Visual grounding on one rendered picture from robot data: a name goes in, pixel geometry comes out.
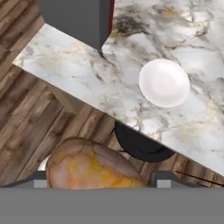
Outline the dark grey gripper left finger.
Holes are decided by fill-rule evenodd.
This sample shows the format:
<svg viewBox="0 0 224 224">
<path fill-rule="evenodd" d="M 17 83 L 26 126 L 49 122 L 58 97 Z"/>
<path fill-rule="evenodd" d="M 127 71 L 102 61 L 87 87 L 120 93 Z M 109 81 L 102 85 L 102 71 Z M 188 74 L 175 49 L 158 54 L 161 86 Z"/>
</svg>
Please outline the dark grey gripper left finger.
<svg viewBox="0 0 224 224">
<path fill-rule="evenodd" d="M 46 172 L 35 171 L 31 176 L 26 179 L 16 181 L 5 185 L 4 187 L 19 187 L 19 188 L 46 188 Z"/>
</svg>

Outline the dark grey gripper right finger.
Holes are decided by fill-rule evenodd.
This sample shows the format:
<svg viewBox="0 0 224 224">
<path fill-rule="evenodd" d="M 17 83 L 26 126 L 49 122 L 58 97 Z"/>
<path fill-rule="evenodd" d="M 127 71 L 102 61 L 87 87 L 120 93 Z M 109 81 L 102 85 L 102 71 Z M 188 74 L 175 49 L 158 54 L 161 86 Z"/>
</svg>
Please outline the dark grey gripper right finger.
<svg viewBox="0 0 224 224">
<path fill-rule="evenodd" d="M 149 186 L 155 188 L 200 188 L 200 185 L 182 182 L 172 171 L 155 171 L 150 177 Z"/>
</svg>

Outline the dark grey fridge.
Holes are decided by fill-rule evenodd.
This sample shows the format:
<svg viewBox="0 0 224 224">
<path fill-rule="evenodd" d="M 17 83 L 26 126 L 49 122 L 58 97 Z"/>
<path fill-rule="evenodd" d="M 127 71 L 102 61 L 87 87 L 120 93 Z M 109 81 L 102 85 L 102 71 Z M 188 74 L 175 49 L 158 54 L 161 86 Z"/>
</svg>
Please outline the dark grey fridge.
<svg viewBox="0 0 224 224">
<path fill-rule="evenodd" d="M 100 50 L 112 32 L 115 0 L 36 0 L 43 19 Z"/>
</svg>

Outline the beige counter cabinet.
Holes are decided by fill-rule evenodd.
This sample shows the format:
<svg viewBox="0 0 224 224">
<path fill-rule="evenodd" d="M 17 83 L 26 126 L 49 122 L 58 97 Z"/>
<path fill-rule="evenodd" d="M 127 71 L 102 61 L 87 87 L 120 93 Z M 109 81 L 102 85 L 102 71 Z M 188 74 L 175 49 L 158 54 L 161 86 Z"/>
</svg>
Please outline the beige counter cabinet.
<svg viewBox="0 0 224 224">
<path fill-rule="evenodd" d="M 57 98 L 59 103 L 68 111 L 72 112 L 74 114 L 78 114 L 83 106 L 84 103 L 80 101 L 79 99 L 71 96 L 70 94 L 52 86 L 48 85 L 54 96 Z"/>
</svg>

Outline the white round plate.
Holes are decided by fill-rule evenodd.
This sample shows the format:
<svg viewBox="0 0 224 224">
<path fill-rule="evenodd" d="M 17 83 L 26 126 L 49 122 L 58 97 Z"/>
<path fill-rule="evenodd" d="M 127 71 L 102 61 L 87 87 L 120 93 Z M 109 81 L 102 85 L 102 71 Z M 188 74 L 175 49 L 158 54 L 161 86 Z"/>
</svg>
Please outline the white round plate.
<svg viewBox="0 0 224 224">
<path fill-rule="evenodd" d="M 160 108 L 174 108 L 186 101 L 190 81 L 185 70 L 168 59 L 154 59 L 138 75 L 143 96 Z"/>
</svg>

